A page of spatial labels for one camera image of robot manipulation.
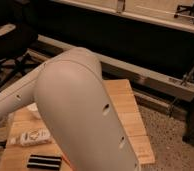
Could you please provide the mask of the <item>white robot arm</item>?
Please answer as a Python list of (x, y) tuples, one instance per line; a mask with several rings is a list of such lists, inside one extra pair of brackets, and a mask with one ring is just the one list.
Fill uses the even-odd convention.
[(31, 103), (74, 171), (140, 171), (96, 55), (71, 48), (0, 92), (0, 123)]

